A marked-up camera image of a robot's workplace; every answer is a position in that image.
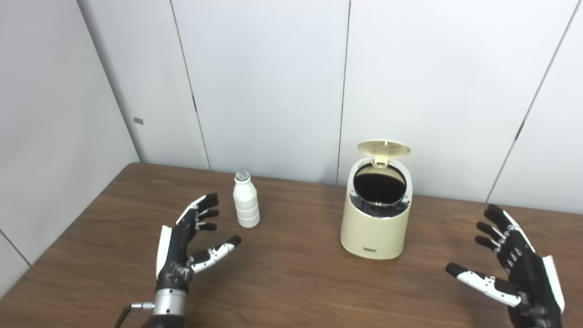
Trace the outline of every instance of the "plastic bottle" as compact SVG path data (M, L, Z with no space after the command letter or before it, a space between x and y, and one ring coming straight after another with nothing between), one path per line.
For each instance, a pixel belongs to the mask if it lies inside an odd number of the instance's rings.
M237 220L244 228L253 228L259 223L259 202L257 189L251 182L247 171L235 173L235 189L233 190Z

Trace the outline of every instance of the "trash can lid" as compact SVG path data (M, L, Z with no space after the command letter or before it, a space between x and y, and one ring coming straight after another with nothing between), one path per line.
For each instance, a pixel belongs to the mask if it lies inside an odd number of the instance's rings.
M411 153L406 145L391 140L369 140L359 144L359 151L368 156L374 156L375 163L386 163L389 158L399 158Z

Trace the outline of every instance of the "robotic hand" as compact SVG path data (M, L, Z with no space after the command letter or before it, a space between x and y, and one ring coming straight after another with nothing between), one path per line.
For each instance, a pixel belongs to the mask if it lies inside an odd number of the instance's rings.
M476 236L476 243L495 252L508 273L508 281L471 271L450 263L445 270L463 283L508 305L510 320L516 328L562 328L565 300L552 256L535 253L521 227L508 213L489 205L484 216L495 228L478 222L478 230L491 239Z
M202 222L216 217L217 194L209 194L192 202L176 221L176 226L162 226L156 260L156 300L133 303L122 312L115 324L119 328L131 309L152 310L142 328L183 328L188 283L193 275L213 266L229 254L241 238L233 236L225 243L202 250L188 257L188 242L201 230L215 231L216 224Z

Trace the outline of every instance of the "wooden table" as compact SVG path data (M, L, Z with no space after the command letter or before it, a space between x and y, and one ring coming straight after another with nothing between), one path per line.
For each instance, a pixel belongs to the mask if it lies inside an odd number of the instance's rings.
M239 234L227 258L195 276L191 327L511 327L503 305L445 273L454 261L505 274L476 245L485 205L415 196L405 251L388 261L340 245L345 188L254 177L261 222L241 228L233 175L131 164L99 195L0 301L0 326L112 327L123 307L152 301L162 224L218 192L216 232L199 233L192 252ZM583 217L506 208L541 254L554 255L567 303L565 327L583 322ZM135 311L123 327L140 327Z

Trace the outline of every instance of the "cream trash can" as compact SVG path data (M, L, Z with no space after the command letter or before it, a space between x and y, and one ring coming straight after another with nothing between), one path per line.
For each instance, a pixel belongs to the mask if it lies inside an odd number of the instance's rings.
M372 157L350 170L340 241L354 255L394 259L403 251L413 195L411 175L395 158L411 150L389 140L366 141L358 149Z

